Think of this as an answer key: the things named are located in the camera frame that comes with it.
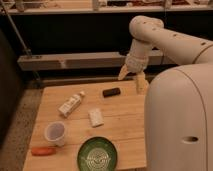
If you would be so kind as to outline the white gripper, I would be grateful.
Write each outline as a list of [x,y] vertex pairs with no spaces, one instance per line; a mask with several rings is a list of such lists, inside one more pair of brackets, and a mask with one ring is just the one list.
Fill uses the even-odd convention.
[[[140,73],[144,71],[147,68],[147,65],[148,65],[147,58],[136,58],[128,54],[125,60],[125,64],[122,66],[120,73],[118,75],[118,80],[123,80],[129,72]],[[149,86],[149,83],[145,78],[145,73],[142,72],[140,74],[137,74],[135,80],[136,80],[137,93],[145,94]]]

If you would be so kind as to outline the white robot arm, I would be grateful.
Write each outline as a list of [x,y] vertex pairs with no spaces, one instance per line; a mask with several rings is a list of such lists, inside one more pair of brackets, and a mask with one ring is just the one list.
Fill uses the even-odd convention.
[[132,44],[120,80],[144,71],[154,48],[176,64],[146,92],[147,171],[213,171],[213,41],[169,30],[147,16],[134,17],[129,31]]

